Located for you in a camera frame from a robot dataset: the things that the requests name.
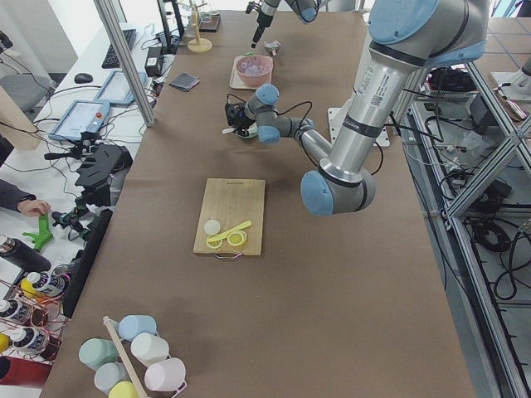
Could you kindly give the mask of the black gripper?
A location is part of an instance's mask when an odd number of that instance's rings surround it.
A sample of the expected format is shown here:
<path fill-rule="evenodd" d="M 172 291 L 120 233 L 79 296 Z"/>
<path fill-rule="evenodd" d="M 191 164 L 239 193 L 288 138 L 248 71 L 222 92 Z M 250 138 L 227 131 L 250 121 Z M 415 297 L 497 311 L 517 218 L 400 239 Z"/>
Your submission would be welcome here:
<path fill-rule="evenodd" d="M 266 29 L 267 27 L 269 27 L 272 23 L 272 16 L 263 11 L 261 8 L 258 10 L 258 17 L 256 19 L 257 23 L 258 23 L 258 27 L 256 28 L 256 31 L 252 37 L 252 40 L 251 40 L 251 46 L 252 47 L 256 47 L 256 45 L 259 43 L 263 33 L 264 33 L 264 29 Z"/>
<path fill-rule="evenodd" d="M 227 117 L 227 124 L 234 128 L 236 133 L 249 133 L 249 128 L 254 121 L 249 119 L 245 114 L 245 103 L 226 103 L 225 115 Z"/>

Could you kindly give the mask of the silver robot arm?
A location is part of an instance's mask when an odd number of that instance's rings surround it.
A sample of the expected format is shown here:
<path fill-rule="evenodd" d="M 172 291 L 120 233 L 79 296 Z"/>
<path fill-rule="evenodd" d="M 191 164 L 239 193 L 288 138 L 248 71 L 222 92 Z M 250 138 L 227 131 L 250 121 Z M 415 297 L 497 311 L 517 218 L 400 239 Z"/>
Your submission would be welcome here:
<path fill-rule="evenodd" d="M 331 143 L 307 118 L 280 115 L 272 84 L 246 102 L 226 104 L 227 123 L 244 137 L 257 127 L 262 143 L 296 140 L 316 170 L 300 184 L 302 201 L 317 216 L 360 211 L 375 195 L 363 164 L 411 73 L 475 61 L 485 52 L 486 1 L 377 1 L 368 19 L 370 61 Z"/>
<path fill-rule="evenodd" d="M 311 23 L 318 15 L 319 9 L 329 3 L 322 0 L 292 0 L 286 1 L 289 8 L 303 23 Z M 246 14 L 253 10 L 258 12 L 256 22 L 258 24 L 254 36 L 251 39 L 251 48 L 255 49 L 258 42 L 266 30 L 271 26 L 274 15 L 280 5 L 279 0 L 249 1 L 246 7 Z"/>

